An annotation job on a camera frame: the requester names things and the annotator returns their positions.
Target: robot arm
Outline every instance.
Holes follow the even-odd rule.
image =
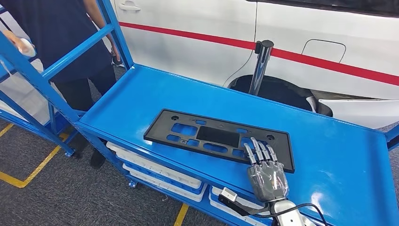
[[[265,203],[262,209],[253,209],[237,201],[237,194],[224,188],[218,200],[242,216],[256,215],[270,211],[274,222],[279,226],[315,226],[308,218],[301,215],[295,204],[287,200],[288,183],[283,171],[283,164],[270,145],[264,145],[251,137],[255,154],[248,144],[244,144],[251,166],[247,169],[255,196]]]

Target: red stripe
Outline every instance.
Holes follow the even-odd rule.
[[[150,31],[150,32],[158,32],[158,33],[163,33],[163,34],[171,34],[171,35],[186,37],[186,38],[190,38],[190,39],[198,39],[198,40],[203,40],[203,41],[216,42],[216,43],[240,47],[240,48],[255,49],[255,45],[256,45],[252,41],[229,39],[229,38],[224,38],[224,37],[219,37],[219,36],[198,34],[198,33],[193,33],[193,32],[184,32],[184,31],[172,30],[172,29],[161,28],[161,27],[151,27],[151,26],[145,26],[145,25],[139,25],[139,24],[129,24],[129,23],[125,23],[125,22],[119,22],[119,25],[124,26],[124,27],[136,28],[136,29],[140,29],[140,30],[146,30],[146,31]]]
[[[345,74],[354,75],[357,77],[361,77],[364,79],[371,79],[375,81],[380,81],[392,85],[399,86],[399,77],[391,74],[385,74],[382,72],[376,72],[367,70],[360,67],[354,67],[349,65],[340,64],[337,62],[323,60],[320,58],[315,58],[312,56],[306,56],[299,53],[293,53],[281,49],[274,48],[271,51],[271,55],[279,58],[283,58],[286,60],[291,60],[295,62],[299,62],[306,65],[312,65],[315,67],[321,67],[324,69],[328,69],[335,72],[341,72]]]
[[[199,33],[193,33],[193,32],[172,30],[172,29],[161,28],[161,27],[130,24],[130,23],[125,23],[125,22],[119,22],[119,24],[124,27],[131,27],[131,28],[150,31],[150,32],[158,32],[158,33],[170,34],[170,35],[181,36],[181,37],[186,37],[186,38],[191,38],[191,39],[210,41],[210,42],[220,43],[220,44],[224,44],[224,45],[235,46],[235,47],[239,47],[239,48],[255,49],[255,46],[256,46],[256,43],[251,42],[251,41],[244,41],[244,40],[230,39],[230,38],[207,35],[207,34],[199,34]],[[399,77],[395,76],[395,75],[391,75],[391,74],[386,74],[386,73],[367,70],[364,68],[344,65],[344,64],[337,63],[337,62],[323,60],[320,58],[306,56],[306,55],[289,52],[289,51],[285,51],[285,50],[277,49],[277,48],[274,48],[271,51],[271,55],[274,57],[291,60],[291,61],[299,62],[302,64],[306,64],[306,65],[312,65],[315,67],[320,67],[320,68],[324,68],[324,69],[335,71],[335,72],[350,74],[350,75],[357,76],[357,77],[364,78],[364,79],[370,79],[370,80],[380,81],[380,82],[399,86]]]

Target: mounting hole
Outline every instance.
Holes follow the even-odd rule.
[[[266,138],[267,138],[268,140],[274,140],[274,136],[273,136],[273,135],[270,135],[270,134],[266,135]]]

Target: white storage tray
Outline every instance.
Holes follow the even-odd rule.
[[[259,222],[259,221],[255,220],[255,219],[252,219],[252,218],[250,218],[250,217],[241,216],[239,213],[237,213],[236,211],[230,209],[229,207],[227,207],[227,206],[225,206],[225,205],[223,205],[223,204],[220,204],[220,203],[218,203],[218,202],[213,201],[212,198],[211,198],[211,194],[209,194],[209,203],[211,204],[211,206],[213,206],[213,207],[215,207],[215,208],[218,208],[218,209],[220,209],[220,210],[222,210],[222,211],[224,211],[224,212],[226,212],[226,213],[229,213],[229,214],[231,214],[231,215],[237,217],[238,219],[241,219],[241,220],[243,220],[243,221],[245,221],[245,222],[247,222],[247,223],[249,223],[249,224],[251,224],[251,225],[255,225],[255,226],[267,226],[267,225],[265,225],[264,223]]]
[[[146,181],[146,182],[148,182],[150,184],[153,184],[155,186],[158,186],[158,187],[161,187],[163,189],[169,190],[169,191],[171,191],[173,193],[176,193],[178,195],[184,196],[184,197],[186,197],[188,199],[191,199],[191,200],[194,200],[196,202],[200,202],[202,200],[202,197],[204,196],[204,192],[205,192],[206,188],[208,187],[207,184],[204,184],[204,187],[202,188],[201,193],[200,194],[194,194],[194,193],[190,193],[190,192],[188,192],[188,191],[186,191],[186,190],[184,190],[182,188],[176,187],[174,185],[171,185],[171,184],[168,184],[168,183],[166,183],[164,181],[161,181],[161,180],[159,180],[157,178],[153,178],[153,177],[148,176],[148,175],[146,175],[146,174],[144,174],[142,172],[134,170],[134,169],[126,166],[125,164],[123,164],[122,167],[124,169],[128,170],[130,172],[130,175],[132,175],[132,176],[134,176],[134,177],[136,177],[138,179],[144,180],[144,181]]]
[[[221,192],[222,192],[221,189],[212,186],[212,193],[213,193],[214,195],[219,196]],[[243,204],[244,206],[248,206],[248,207],[251,207],[251,208],[254,208],[254,209],[261,209],[261,208],[263,208],[262,206],[260,206],[260,205],[258,205],[258,204],[256,204],[256,203],[250,202],[250,201],[248,201],[248,200],[246,200],[246,199],[243,199],[243,198],[241,198],[241,197],[237,197],[237,201],[238,201],[239,203]],[[270,212],[269,212],[269,211],[266,211],[266,212],[259,213],[259,214],[260,214],[260,215],[269,215]]]
[[[151,160],[148,160],[148,159],[146,159],[134,152],[131,152],[123,147],[120,147],[116,144],[107,142],[107,147],[109,149],[115,151],[116,155],[119,158],[129,161],[131,163],[134,163],[143,168],[146,168],[152,172],[158,173],[164,177],[168,177],[172,180],[178,181],[184,185],[190,186],[195,189],[198,189],[201,186],[202,182],[198,179],[192,178],[188,175],[185,175],[185,174],[175,171],[173,169],[169,169],[168,167],[159,165]]]

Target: robotic finger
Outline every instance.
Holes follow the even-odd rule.
[[[273,148],[270,145],[266,145],[266,147],[270,152],[271,160],[277,161],[277,156],[276,156],[276,153],[274,152]]]
[[[265,160],[269,161],[270,160],[270,155],[269,155],[268,150],[266,149],[264,144],[262,144],[262,142],[258,141],[258,144],[259,144],[259,146],[260,146],[260,148],[262,150],[262,153],[263,153],[263,156],[264,156]]]
[[[251,162],[251,165],[255,165],[256,159],[255,159],[254,154],[252,153],[251,147],[247,143],[244,144],[244,147],[245,147],[245,150],[247,151],[248,158],[249,158],[249,161]]]
[[[252,141],[252,143],[254,144],[255,152],[256,152],[256,155],[258,156],[259,163],[260,163],[261,161],[264,161],[264,158],[263,158],[261,149],[260,149],[260,147],[259,147],[258,141],[255,139],[255,137],[251,137],[251,141]]]

